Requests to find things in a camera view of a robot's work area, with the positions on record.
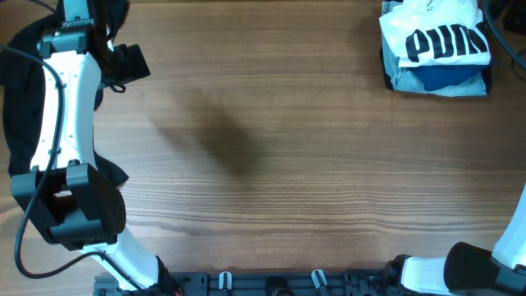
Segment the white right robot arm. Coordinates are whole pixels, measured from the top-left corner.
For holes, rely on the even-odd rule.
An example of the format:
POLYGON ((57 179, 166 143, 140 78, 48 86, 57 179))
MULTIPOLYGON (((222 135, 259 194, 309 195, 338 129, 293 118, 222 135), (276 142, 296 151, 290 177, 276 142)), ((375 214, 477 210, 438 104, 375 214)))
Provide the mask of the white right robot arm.
POLYGON ((400 255, 385 266, 381 286, 419 294, 524 295, 525 195, 491 251, 460 242, 446 257, 400 255))

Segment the white Puma t-shirt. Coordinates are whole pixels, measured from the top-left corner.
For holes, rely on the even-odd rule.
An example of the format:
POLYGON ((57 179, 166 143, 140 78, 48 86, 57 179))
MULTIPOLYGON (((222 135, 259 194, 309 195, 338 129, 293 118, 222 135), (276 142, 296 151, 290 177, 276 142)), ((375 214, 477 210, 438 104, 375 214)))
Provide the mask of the white Puma t-shirt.
POLYGON ((476 0, 384 1, 379 23, 400 67, 486 66, 491 61, 476 0))

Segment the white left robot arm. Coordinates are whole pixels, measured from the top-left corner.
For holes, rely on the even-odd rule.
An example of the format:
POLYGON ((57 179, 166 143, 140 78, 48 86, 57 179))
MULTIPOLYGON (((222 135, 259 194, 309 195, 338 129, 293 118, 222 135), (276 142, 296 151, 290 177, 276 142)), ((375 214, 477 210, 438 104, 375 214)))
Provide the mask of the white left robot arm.
POLYGON ((97 94, 123 92, 149 75, 137 45, 114 45, 127 16, 126 1, 65 1, 64 15, 36 45, 44 73, 43 117, 29 172, 12 179, 12 194, 50 244, 91 257, 123 294, 169 295, 177 286, 163 262, 126 226, 125 203, 99 171, 94 150, 97 94))

